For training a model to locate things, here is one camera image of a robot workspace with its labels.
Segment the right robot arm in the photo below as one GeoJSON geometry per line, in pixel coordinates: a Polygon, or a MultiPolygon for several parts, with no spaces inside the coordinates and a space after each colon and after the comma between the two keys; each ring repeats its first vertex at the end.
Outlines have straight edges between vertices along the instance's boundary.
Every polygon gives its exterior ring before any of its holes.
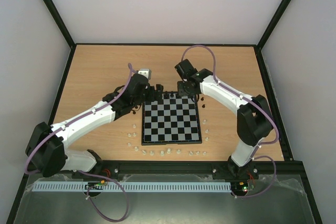
{"type": "Polygon", "coordinates": [[[175,70],[181,78],[177,83],[179,95],[207,95],[236,116],[239,142],[228,158],[228,170],[232,176],[242,177],[262,140],[276,128],[266,98],[244,94],[222,82],[210,70],[198,71],[187,59],[178,63],[175,70]]]}

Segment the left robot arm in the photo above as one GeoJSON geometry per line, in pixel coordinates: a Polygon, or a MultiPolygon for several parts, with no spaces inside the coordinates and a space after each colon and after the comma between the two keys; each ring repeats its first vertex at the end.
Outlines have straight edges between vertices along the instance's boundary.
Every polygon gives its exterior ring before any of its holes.
{"type": "Polygon", "coordinates": [[[151,86],[147,76],[135,73],[125,85],[86,111],[60,123],[36,125],[25,150],[27,163],[32,163],[44,177],[63,170],[95,169],[100,157],[94,151],[71,150],[70,146],[96,128],[129,114],[136,106],[161,101],[162,93],[161,84],[151,86]]]}

